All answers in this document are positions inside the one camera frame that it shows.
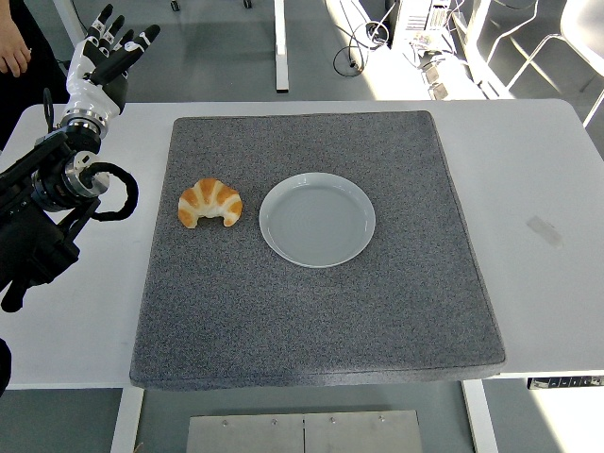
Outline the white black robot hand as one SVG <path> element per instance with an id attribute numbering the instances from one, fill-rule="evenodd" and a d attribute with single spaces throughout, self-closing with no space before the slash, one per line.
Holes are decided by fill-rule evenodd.
<path id="1" fill-rule="evenodd" d="M 136 34 L 122 29 L 125 18 L 110 18 L 113 5 L 106 5 L 88 27 L 84 40 L 75 47 L 68 69 L 69 101 L 64 118 L 89 118 L 101 128 L 124 110 L 128 71 L 144 55 L 160 33 L 150 25 Z"/>

